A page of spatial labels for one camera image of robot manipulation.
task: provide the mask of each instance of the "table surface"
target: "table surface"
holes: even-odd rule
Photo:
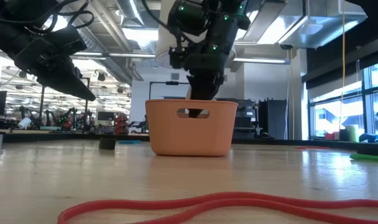
[[[78,203],[99,199],[168,200],[248,191],[312,200],[378,200],[378,162],[351,152],[233,145],[227,157],[162,157],[149,143],[99,151],[98,141],[4,144],[0,150],[0,224],[56,223]],[[103,210],[70,224],[122,224],[179,210]],[[327,210],[378,220],[378,209]],[[322,223],[264,208],[220,208],[187,223]]]

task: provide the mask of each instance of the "orange plastic basket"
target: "orange plastic basket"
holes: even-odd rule
[[[208,114],[189,118],[181,109]],[[202,100],[148,100],[150,144],[158,155],[225,156],[232,143],[237,103]]]

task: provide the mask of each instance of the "table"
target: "table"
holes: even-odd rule
[[[0,150],[0,224],[56,223],[78,203],[99,199],[169,200],[250,191],[312,200],[378,200],[378,162],[349,151],[233,145],[227,157],[161,157],[150,144],[99,151],[99,141],[4,144]],[[130,223],[182,210],[104,210],[71,224]],[[378,210],[328,211],[378,220]],[[221,208],[187,223],[321,223],[263,208]]]

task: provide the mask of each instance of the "green cable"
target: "green cable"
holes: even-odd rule
[[[370,155],[364,155],[364,154],[352,154],[350,156],[351,159],[355,160],[363,160],[363,161],[376,161],[378,162],[378,156],[370,156]]]

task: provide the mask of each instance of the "red cable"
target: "red cable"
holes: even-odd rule
[[[164,201],[133,201],[133,200],[100,200],[76,205],[63,211],[58,216],[58,224],[67,224],[67,221],[85,212],[92,212],[102,209],[134,209],[134,210],[166,210],[174,208],[189,207],[189,210],[169,217],[149,220],[145,224],[182,223],[200,213],[208,210],[232,207],[232,206],[253,206],[269,208],[281,212],[297,215],[322,222],[335,224],[378,224],[378,221],[361,220],[357,218],[342,217],[323,212],[317,212],[306,208],[353,208],[373,207],[378,208],[377,200],[345,200],[345,201],[315,201],[302,200],[297,198],[279,197],[273,195],[248,193],[248,192],[225,192],[209,194],[200,197],[186,198],[181,200]]]

